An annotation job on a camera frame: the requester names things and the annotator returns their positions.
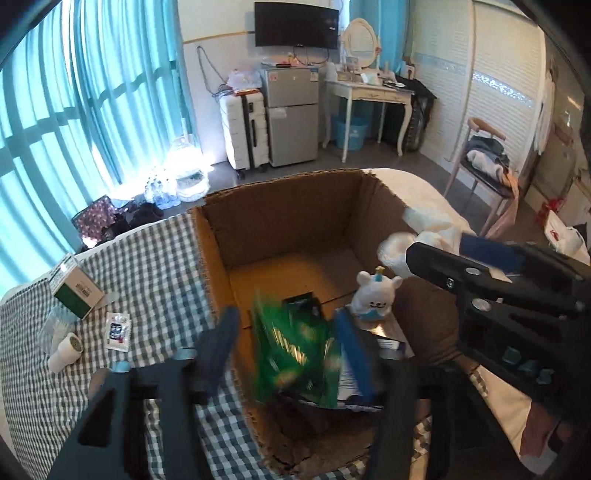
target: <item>checkered tablecloth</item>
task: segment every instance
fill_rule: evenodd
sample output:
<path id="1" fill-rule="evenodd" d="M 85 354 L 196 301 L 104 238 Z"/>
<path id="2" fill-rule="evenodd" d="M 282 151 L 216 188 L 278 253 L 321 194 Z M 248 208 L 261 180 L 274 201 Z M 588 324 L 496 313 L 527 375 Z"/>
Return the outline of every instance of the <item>checkered tablecloth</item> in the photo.
<path id="1" fill-rule="evenodd" d="M 18 459 L 34 479 L 48 475 L 65 439 L 87 404 L 90 376 L 97 369 L 127 360 L 134 367 L 162 362 L 178 349 L 193 346 L 193 337 L 211 327 L 213 318 L 199 271 L 200 253 L 189 214 L 151 225 L 114 242 L 82 262 L 105 292 L 119 300 L 93 311 L 76 326 L 84 344 L 82 358 L 58 375 L 36 344 L 46 315 L 57 304 L 45 280 L 19 292 L 0 307 L 0 372 L 10 434 Z M 106 312 L 129 313 L 129 353 L 103 345 Z M 219 394 L 196 407 L 202 442 L 215 478 L 271 479 L 242 415 L 242 406 L 226 371 Z M 147 401 L 146 443 L 150 471 L 164 478 L 158 408 Z M 417 459 L 426 452 L 429 425 L 415 430 Z M 323 479 L 358 478 L 361 461 Z"/>

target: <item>screw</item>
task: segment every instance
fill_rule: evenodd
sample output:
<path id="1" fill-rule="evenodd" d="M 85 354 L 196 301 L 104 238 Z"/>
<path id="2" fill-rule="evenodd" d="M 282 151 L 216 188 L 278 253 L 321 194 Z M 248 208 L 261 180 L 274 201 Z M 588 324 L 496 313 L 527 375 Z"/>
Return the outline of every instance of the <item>screw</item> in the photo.
<path id="1" fill-rule="evenodd" d="M 492 308 L 490 303 L 482 299 L 472 300 L 472 305 L 474 305 L 474 308 L 480 310 L 481 312 L 489 312 Z"/>

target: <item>small bottle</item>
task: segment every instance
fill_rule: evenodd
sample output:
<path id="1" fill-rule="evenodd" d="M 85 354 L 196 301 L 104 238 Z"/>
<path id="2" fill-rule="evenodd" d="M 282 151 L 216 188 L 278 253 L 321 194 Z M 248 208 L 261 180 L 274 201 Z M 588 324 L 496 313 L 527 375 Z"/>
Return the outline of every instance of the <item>small bottle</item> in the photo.
<path id="1" fill-rule="evenodd" d="M 152 179 L 148 179 L 148 183 L 146 183 L 146 187 L 144 189 L 144 197 L 146 202 L 154 203 L 154 190 L 152 189 Z"/>
<path id="2" fill-rule="evenodd" d="M 164 200 L 164 196 L 162 193 L 162 182 L 156 181 L 152 185 L 154 186 L 154 203 L 156 204 L 156 207 L 160 209 L 165 209 L 166 202 Z"/>
<path id="3" fill-rule="evenodd" d="M 171 207 L 176 207 L 181 204 L 177 194 L 177 181 L 175 179 L 166 179 L 166 191 L 170 198 Z"/>
<path id="4" fill-rule="evenodd" d="M 166 202 L 166 208 L 174 206 L 173 197 L 170 194 L 170 185 L 168 183 L 168 179 L 166 179 L 162 183 L 162 196 L 164 197 L 164 201 Z"/>

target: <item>teal curtain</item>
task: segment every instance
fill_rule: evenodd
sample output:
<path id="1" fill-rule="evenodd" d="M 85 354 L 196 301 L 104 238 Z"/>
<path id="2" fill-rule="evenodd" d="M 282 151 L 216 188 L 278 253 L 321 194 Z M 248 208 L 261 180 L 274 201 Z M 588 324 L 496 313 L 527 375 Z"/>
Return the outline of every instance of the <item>teal curtain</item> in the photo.
<path id="1" fill-rule="evenodd" d="M 81 245 L 70 219 L 192 131 L 175 0 L 63 0 L 0 71 L 0 296 Z"/>
<path id="2" fill-rule="evenodd" d="M 379 9 L 381 8 L 382 30 L 380 44 L 380 68 L 384 68 L 388 62 L 389 69 L 398 73 L 401 67 L 402 54 L 408 25 L 408 2 L 409 0 L 350 0 L 349 19 L 364 18 L 369 22 L 378 35 Z M 373 102 L 354 102 L 353 115 L 363 118 L 368 123 L 366 136 L 375 134 L 374 130 L 374 107 Z M 339 105 L 339 116 L 345 117 L 346 102 L 342 99 Z"/>
<path id="3" fill-rule="evenodd" d="M 408 25 L 409 0 L 350 0 L 349 16 L 351 20 L 357 17 L 366 19 L 375 30 L 380 32 L 378 19 L 381 9 L 380 68 L 387 61 L 390 70 L 399 72 L 404 52 Z"/>

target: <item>small packet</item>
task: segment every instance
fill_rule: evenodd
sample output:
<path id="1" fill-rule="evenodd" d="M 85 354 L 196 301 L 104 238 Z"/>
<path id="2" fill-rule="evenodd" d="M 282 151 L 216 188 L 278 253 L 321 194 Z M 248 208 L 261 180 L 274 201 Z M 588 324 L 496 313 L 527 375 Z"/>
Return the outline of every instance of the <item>small packet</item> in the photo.
<path id="1" fill-rule="evenodd" d="M 129 352 L 131 317 L 129 313 L 107 312 L 105 329 L 105 348 Z"/>

